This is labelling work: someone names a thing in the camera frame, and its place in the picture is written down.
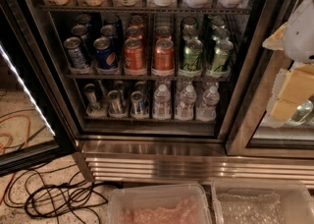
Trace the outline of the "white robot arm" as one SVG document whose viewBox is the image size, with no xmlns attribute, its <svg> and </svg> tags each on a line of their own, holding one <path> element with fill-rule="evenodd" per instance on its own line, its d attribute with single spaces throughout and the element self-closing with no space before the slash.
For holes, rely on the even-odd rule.
<svg viewBox="0 0 314 224">
<path fill-rule="evenodd" d="M 295 63 L 277 73 L 267 105 L 268 120 L 283 124 L 314 94 L 314 0 L 303 0 L 262 46 L 281 51 Z"/>
</svg>

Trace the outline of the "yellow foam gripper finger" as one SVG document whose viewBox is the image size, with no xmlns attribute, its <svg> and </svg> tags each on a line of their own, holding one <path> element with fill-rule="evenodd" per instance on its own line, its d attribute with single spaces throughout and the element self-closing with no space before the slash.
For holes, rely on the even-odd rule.
<svg viewBox="0 0 314 224">
<path fill-rule="evenodd" d="M 271 36 L 266 38 L 262 46 L 270 50 L 284 50 L 284 34 L 287 24 L 282 24 Z"/>
<path fill-rule="evenodd" d="M 286 122 L 296 108 L 314 94 L 314 66 L 302 64 L 291 70 L 280 69 L 270 98 L 270 115 Z"/>
</svg>

